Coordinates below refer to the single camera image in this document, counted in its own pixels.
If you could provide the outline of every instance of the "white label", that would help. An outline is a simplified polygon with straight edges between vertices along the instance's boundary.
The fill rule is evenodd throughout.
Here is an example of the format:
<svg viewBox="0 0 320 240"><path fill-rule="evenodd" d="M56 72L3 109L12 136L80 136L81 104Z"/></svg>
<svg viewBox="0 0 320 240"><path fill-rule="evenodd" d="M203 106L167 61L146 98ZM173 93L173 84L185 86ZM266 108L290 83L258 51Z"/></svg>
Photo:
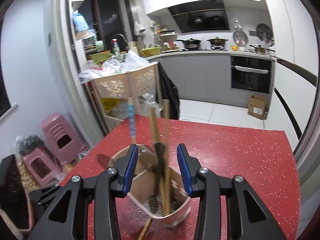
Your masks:
<svg viewBox="0 0 320 240"><path fill-rule="evenodd" d="M262 109L261 109L261 108L254 107L254 108L253 108L253 112L254 112L255 114L261 114L261 115L262 115Z"/></svg>

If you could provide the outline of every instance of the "pink plastic stool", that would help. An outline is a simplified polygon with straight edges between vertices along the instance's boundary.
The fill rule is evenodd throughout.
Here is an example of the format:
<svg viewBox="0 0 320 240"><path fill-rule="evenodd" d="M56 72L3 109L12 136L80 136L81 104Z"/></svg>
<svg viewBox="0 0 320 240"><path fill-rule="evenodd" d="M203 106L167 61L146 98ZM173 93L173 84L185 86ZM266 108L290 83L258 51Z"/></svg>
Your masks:
<svg viewBox="0 0 320 240"><path fill-rule="evenodd" d="M42 187L55 180L55 174L62 173L61 164L47 147L36 148L23 157L23 162Z"/></svg>
<svg viewBox="0 0 320 240"><path fill-rule="evenodd" d="M73 161L87 147L60 113L54 113L41 122L53 154L62 165Z"/></svg>

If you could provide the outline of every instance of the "cardboard box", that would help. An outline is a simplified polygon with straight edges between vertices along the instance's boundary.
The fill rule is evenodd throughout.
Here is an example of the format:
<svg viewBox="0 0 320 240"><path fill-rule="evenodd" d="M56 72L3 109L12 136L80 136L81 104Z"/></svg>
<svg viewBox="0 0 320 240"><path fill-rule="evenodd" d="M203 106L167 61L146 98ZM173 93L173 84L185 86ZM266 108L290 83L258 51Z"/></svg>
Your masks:
<svg viewBox="0 0 320 240"><path fill-rule="evenodd" d="M268 103L268 98L253 95L249 98L248 114L258 119L263 119L264 111Z"/></svg>

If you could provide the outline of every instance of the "metal bolt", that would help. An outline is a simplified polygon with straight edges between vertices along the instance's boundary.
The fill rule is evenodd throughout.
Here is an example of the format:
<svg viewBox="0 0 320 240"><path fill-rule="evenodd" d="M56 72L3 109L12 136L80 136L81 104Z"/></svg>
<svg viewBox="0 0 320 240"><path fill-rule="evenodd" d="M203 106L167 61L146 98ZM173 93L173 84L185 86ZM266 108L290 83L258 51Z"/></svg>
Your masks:
<svg viewBox="0 0 320 240"><path fill-rule="evenodd" d="M206 173L209 172L208 168L206 168L206 167L201 167L201 168L199 168L199 171L200 171L201 173L203 173L203 174L206 174Z"/></svg>
<svg viewBox="0 0 320 240"><path fill-rule="evenodd" d="M242 176L240 176L240 175L236 175L236 176L235 176L235 180L236 180L237 182L242 182L242 181L244 180L244 178L243 178Z"/></svg>
<svg viewBox="0 0 320 240"><path fill-rule="evenodd" d="M72 182L78 182L80 180L80 176L76 175L71 178Z"/></svg>
<svg viewBox="0 0 320 240"><path fill-rule="evenodd" d="M114 174L114 173L116 173L117 172L117 169L116 168L109 168L109 169L107 169L107 173L108 174Z"/></svg>

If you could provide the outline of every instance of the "oven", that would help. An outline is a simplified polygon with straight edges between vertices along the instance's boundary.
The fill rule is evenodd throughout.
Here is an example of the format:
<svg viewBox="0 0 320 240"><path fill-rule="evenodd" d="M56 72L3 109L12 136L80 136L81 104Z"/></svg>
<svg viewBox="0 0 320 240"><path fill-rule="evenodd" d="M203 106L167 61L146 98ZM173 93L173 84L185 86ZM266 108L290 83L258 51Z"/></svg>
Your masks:
<svg viewBox="0 0 320 240"><path fill-rule="evenodd" d="M271 61L252 57L231 56L231 88L268 94Z"/></svg>

